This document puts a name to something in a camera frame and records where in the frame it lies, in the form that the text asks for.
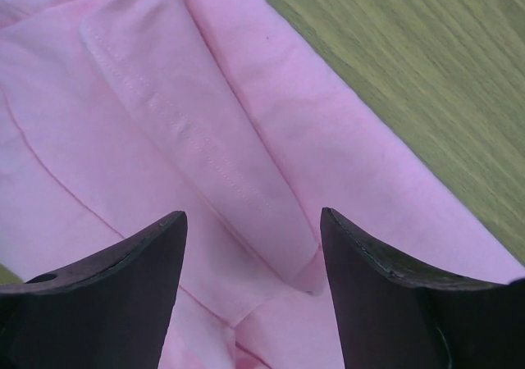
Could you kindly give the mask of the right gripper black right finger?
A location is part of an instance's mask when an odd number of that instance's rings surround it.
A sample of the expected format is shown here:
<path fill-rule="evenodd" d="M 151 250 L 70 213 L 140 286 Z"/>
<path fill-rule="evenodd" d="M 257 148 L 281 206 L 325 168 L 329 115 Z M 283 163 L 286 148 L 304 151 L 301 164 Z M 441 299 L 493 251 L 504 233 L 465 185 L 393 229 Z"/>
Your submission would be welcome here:
<path fill-rule="evenodd" d="M 523 280 L 497 284 L 431 266 L 332 208 L 320 228 L 346 367 L 523 367 Z"/>

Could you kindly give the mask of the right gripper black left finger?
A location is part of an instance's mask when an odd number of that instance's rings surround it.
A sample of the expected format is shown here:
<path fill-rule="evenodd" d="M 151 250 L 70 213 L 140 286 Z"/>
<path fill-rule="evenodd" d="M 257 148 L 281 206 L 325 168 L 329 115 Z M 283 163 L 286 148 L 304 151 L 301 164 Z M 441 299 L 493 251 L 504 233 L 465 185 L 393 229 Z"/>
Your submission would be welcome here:
<path fill-rule="evenodd" d="M 172 212 L 135 235 L 24 284 L 1 288 L 1 366 L 159 365 L 188 222 Z"/>

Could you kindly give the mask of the pink t shirt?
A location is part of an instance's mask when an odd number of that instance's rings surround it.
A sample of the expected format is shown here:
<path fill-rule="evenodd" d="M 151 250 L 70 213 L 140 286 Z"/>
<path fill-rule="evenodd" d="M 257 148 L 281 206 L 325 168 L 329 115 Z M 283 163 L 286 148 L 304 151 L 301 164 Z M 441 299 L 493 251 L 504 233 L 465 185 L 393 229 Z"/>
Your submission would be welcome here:
<path fill-rule="evenodd" d="M 341 368 L 319 231 L 523 266 L 265 0 L 1 0 L 1 262 L 28 280 L 189 218 L 164 368 Z"/>

